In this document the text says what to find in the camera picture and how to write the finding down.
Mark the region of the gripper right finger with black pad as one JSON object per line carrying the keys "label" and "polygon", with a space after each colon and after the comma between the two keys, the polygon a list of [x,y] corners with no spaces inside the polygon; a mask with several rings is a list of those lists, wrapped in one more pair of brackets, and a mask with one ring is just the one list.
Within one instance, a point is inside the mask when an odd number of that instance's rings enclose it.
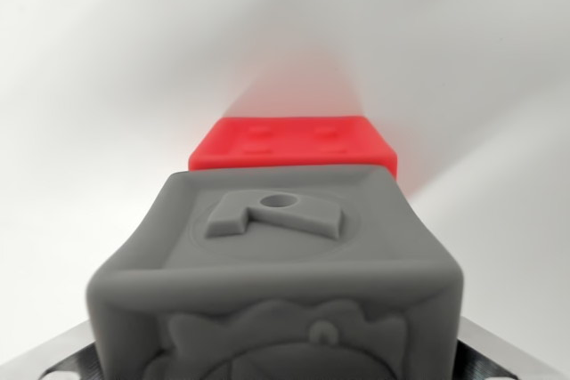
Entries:
{"label": "gripper right finger with black pad", "polygon": [[521,379],[518,356],[512,344],[465,317],[460,319],[455,379]]}

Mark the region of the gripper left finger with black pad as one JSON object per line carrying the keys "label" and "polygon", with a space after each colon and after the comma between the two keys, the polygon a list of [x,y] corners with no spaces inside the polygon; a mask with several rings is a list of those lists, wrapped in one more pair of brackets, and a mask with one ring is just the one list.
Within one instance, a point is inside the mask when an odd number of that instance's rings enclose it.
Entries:
{"label": "gripper left finger with black pad", "polygon": [[43,358],[39,379],[103,379],[89,320],[46,342]]}

